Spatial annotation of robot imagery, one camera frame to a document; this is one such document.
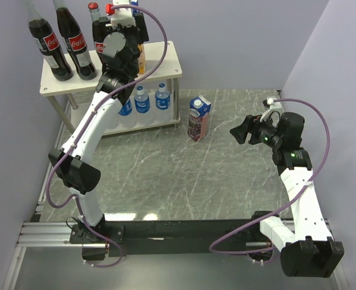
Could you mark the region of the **orange juice carton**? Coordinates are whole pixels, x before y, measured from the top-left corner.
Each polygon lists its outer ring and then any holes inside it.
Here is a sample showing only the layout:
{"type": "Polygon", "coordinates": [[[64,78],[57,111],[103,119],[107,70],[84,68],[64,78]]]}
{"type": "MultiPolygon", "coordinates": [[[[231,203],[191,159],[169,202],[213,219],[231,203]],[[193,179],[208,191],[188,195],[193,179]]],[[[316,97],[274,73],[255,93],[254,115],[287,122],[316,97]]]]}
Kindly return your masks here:
{"type": "MultiPolygon", "coordinates": [[[[137,0],[135,1],[130,1],[131,5],[134,6],[138,6],[139,3],[137,0]]],[[[135,17],[135,15],[137,13],[139,13],[140,11],[138,9],[132,9],[132,14],[135,17]]],[[[138,58],[138,67],[139,67],[139,73],[140,74],[144,74],[145,73],[145,52],[144,52],[144,45],[143,44],[139,44],[138,45],[138,49],[140,52],[139,58],[138,58]]]]}

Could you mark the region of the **cola bottle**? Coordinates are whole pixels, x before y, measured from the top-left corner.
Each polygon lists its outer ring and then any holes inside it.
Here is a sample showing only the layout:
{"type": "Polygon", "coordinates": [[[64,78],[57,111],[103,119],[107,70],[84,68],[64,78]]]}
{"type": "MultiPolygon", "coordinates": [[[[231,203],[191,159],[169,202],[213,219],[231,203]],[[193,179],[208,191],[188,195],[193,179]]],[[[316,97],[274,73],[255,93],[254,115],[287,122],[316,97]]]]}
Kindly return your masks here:
{"type": "Polygon", "coordinates": [[[57,25],[64,40],[76,72],[82,80],[92,80],[97,76],[94,64],[91,61],[87,43],[76,19],[69,11],[65,1],[53,0],[56,11],[57,25]]]}
{"type": "Polygon", "coordinates": [[[88,3],[88,9],[92,19],[92,36],[94,40],[95,50],[98,54],[101,63],[104,63],[102,58],[102,52],[103,52],[103,41],[105,38],[105,34],[99,22],[101,17],[100,9],[96,2],[88,3]]]}
{"type": "Polygon", "coordinates": [[[33,40],[59,81],[69,80],[73,72],[66,61],[59,40],[49,22],[38,12],[33,1],[19,1],[27,14],[27,23],[33,40]]]}

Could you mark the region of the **grape juice carton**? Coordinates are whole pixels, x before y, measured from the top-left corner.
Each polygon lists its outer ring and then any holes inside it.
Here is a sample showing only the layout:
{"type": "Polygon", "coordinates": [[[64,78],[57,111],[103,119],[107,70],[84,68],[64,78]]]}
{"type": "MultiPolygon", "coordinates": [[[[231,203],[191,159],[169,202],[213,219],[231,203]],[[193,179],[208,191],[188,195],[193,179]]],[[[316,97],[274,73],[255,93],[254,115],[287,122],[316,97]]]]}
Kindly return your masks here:
{"type": "Polygon", "coordinates": [[[211,102],[199,95],[190,101],[188,135],[198,142],[206,135],[211,102]]]}

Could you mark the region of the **water bottle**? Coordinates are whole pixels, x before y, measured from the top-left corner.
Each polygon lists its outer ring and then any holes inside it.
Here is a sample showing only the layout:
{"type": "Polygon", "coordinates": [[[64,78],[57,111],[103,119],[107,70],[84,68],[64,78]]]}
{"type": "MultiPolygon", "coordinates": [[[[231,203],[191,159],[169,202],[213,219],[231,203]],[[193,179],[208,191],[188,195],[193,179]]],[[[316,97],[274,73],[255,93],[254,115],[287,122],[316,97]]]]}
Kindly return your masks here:
{"type": "Polygon", "coordinates": [[[138,123],[143,126],[148,126],[152,123],[153,118],[151,115],[151,105],[149,94],[144,90],[142,86],[136,88],[136,94],[134,96],[135,108],[138,112],[138,123]]]}
{"type": "Polygon", "coordinates": [[[133,110],[132,99],[129,98],[122,109],[118,112],[120,115],[121,126],[130,129],[136,124],[136,116],[133,110]]]}
{"type": "Polygon", "coordinates": [[[117,118],[110,120],[107,124],[106,131],[115,130],[119,124],[120,124],[120,121],[117,118]]]}
{"type": "Polygon", "coordinates": [[[155,105],[157,110],[157,119],[162,123],[167,123],[172,118],[171,111],[171,93],[166,84],[160,83],[155,92],[155,105]]]}

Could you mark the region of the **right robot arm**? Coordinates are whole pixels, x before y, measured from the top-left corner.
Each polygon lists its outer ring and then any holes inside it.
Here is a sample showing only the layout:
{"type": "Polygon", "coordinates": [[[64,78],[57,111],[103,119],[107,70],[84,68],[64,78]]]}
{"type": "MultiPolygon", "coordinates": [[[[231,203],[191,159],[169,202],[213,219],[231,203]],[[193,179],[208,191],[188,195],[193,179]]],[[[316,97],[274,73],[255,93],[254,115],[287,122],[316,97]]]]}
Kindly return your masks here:
{"type": "Polygon", "coordinates": [[[301,147],[305,119],[296,113],[281,114],[277,125],[259,115],[247,115],[230,130],[239,144],[265,144],[272,149],[293,215],[294,230],[289,230],[277,215],[251,224],[250,235],[257,241],[268,237],[280,252],[280,262],[288,277],[328,278],[345,250],[334,240],[322,216],[312,181],[314,174],[308,152],[301,147]]]}

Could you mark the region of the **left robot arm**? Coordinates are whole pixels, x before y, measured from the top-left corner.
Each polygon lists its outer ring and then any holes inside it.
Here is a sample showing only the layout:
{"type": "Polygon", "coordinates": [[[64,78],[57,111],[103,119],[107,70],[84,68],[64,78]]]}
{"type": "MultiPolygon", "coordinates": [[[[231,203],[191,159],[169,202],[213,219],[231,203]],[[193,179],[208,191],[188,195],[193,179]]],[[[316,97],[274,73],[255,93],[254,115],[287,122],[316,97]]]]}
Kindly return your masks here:
{"type": "Polygon", "coordinates": [[[101,172],[91,165],[91,159],[104,131],[130,99],[139,74],[138,46],[149,40],[144,15],[137,8],[111,5],[108,15],[110,19],[99,21],[106,35],[102,75],[92,103],[67,142],[60,149],[50,150],[52,170],[45,186],[46,200],[53,208],[62,208],[72,199],[76,201],[84,235],[93,243],[104,239],[106,229],[104,214],[93,193],[101,172]],[[60,205],[50,198],[53,176],[60,178],[71,192],[60,205]]]}

